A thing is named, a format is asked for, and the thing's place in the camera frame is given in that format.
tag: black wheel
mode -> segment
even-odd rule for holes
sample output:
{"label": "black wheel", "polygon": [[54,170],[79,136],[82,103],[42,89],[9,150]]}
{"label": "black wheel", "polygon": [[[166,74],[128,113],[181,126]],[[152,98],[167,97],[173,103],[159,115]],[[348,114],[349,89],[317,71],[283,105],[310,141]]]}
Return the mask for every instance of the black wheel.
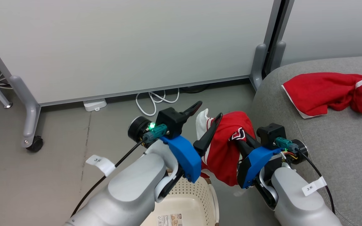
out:
{"label": "black wheel", "polygon": [[43,144],[43,139],[40,136],[34,136],[33,143],[26,149],[32,153],[36,153],[43,147]]}

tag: gray sofa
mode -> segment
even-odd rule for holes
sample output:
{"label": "gray sofa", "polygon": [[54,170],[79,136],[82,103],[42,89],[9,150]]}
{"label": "gray sofa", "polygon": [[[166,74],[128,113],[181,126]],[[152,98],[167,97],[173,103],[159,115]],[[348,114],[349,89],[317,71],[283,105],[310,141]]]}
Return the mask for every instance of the gray sofa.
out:
{"label": "gray sofa", "polygon": [[[261,84],[248,115],[255,130],[274,122],[286,128],[287,138],[303,141],[328,183],[342,225],[362,226],[362,115],[348,107],[303,119],[281,88],[296,75],[314,72],[362,74],[362,57],[307,61],[274,70]],[[307,162],[296,169],[308,182],[318,178]],[[326,190],[319,193],[330,207]]]}

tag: green connector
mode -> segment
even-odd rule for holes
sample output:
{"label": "green connector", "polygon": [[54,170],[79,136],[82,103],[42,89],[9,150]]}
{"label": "green connector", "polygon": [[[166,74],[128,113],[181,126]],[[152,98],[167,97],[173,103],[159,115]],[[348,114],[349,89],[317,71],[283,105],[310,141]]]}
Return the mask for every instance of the green connector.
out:
{"label": "green connector", "polygon": [[281,138],[281,137],[277,137],[275,139],[275,143],[276,143],[276,146],[281,148],[281,149],[289,149],[290,144],[292,144],[293,142],[291,142],[291,140],[287,140],[287,139],[284,139],[284,138]]}
{"label": "green connector", "polygon": [[149,128],[149,132],[143,135],[143,140],[145,143],[150,143],[157,138],[164,136],[167,133],[167,126],[165,124],[160,124],[156,127]]}

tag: laundry basket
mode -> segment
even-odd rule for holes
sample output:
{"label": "laundry basket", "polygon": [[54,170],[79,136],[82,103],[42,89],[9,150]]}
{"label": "laundry basket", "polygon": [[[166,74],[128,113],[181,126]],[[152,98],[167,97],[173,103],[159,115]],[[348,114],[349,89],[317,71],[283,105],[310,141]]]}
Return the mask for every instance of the laundry basket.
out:
{"label": "laundry basket", "polygon": [[218,226],[219,204],[210,180],[181,178],[141,226]]}

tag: white power adapter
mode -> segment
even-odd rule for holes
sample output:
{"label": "white power adapter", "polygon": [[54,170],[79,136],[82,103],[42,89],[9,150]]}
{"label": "white power adapter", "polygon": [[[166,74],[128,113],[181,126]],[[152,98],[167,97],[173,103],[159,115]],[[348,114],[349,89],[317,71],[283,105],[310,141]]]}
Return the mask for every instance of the white power adapter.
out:
{"label": "white power adapter", "polygon": [[107,106],[105,99],[87,100],[83,102],[86,111],[99,111],[102,107]]}

